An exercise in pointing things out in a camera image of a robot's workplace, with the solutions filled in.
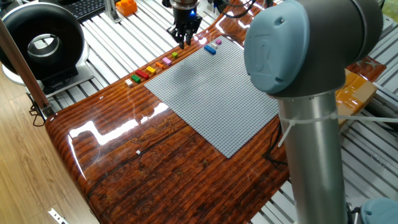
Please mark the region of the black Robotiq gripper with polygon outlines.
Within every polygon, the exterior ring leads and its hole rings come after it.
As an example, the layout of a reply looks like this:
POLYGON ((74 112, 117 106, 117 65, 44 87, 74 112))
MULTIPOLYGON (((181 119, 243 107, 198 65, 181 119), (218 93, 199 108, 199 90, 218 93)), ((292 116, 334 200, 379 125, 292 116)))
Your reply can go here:
POLYGON ((169 27, 167 33, 178 43, 180 49, 184 49, 184 35, 180 30, 186 31, 186 44, 191 45, 191 39, 200 27, 202 16, 197 14, 197 9, 177 9, 173 8, 175 26, 169 27))

